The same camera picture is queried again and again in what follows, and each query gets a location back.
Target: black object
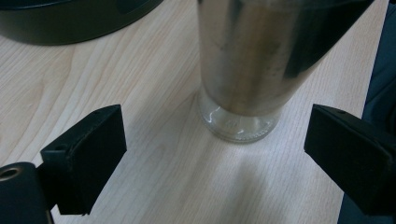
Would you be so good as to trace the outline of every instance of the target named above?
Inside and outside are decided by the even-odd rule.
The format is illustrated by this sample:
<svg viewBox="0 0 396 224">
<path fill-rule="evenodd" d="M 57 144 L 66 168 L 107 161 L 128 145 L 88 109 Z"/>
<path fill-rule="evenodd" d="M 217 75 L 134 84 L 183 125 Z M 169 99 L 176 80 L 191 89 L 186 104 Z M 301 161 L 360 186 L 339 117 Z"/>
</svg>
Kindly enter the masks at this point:
<svg viewBox="0 0 396 224">
<path fill-rule="evenodd" d="M 388 5 L 387 14 L 375 57 L 362 120 L 396 135 L 396 6 Z M 367 216 L 345 194 L 338 224 L 396 224 L 391 216 Z"/>
<path fill-rule="evenodd" d="M 126 151 L 119 105 L 92 112 L 41 150 L 43 163 L 0 168 L 0 222 L 51 223 L 62 215 L 89 214 Z"/>
<path fill-rule="evenodd" d="M 396 213 L 396 137 L 314 105 L 304 148 L 364 214 Z"/>
<path fill-rule="evenodd" d="M 0 0 L 0 34 L 39 45 L 71 44 L 137 21 L 163 0 Z"/>
</svg>

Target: stainless steel cup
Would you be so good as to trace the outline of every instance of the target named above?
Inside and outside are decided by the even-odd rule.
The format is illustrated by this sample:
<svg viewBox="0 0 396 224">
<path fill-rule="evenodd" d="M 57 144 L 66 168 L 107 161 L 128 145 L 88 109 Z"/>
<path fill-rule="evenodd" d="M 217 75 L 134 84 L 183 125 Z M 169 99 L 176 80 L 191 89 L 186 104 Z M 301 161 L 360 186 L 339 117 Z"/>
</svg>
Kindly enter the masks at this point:
<svg viewBox="0 0 396 224">
<path fill-rule="evenodd" d="M 206 126 L 252 142 L 373 0 L 198 0 Z"/>
</svg>

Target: screw hole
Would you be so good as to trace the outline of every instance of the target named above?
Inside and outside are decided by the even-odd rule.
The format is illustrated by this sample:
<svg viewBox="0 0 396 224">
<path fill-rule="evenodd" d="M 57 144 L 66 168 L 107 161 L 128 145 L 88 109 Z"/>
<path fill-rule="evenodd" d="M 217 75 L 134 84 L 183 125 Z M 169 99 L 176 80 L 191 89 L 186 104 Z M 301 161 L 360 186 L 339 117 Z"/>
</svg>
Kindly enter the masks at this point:
<svg viewBox="0 0 396 224">
<path fill-rule="evenodd" d="M 11 178 L 13 178 L 14 176 L 18 175 L 18 173 L 21 171 L 21 168 L 9 168 L 5 171 L 2 171 L 0 173 L 0 181 L 6 181 L 9 180 Z"/>
</svg>

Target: metal shaker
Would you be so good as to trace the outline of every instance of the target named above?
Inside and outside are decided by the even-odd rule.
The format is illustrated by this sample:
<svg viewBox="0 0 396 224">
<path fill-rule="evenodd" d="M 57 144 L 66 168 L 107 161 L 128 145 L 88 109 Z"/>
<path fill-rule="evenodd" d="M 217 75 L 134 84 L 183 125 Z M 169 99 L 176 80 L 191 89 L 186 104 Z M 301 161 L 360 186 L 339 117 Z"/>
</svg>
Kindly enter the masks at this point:
<svg viewBox="0 0 396 224">
<path fill-rule="evenodd" d="M 373 0 L 198 0 L 206 126 L 252 142 Z"/>
</svg>

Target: wooden table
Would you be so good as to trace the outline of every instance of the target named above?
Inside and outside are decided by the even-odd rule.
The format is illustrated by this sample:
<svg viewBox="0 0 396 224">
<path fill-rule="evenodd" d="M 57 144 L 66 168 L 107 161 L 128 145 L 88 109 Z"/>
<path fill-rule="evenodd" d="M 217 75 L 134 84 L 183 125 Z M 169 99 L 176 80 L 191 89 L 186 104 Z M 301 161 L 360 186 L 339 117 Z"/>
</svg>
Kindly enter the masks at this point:
<svg viewBox="0 0 396 224">
<path fill-rule="evenodd" d="M 377 0 L 286 104 L 263 140 L 219 140 L 197 115 L 196 0 L 60 47 L 0 37 L 0 165 L 94 109 L 121 104 L 128 152 L 85 217 L 56 223 L 336 223 L 343 192 L 304 153 L 313 103 L 360 116 L 388 1 Z"/>
</svg>

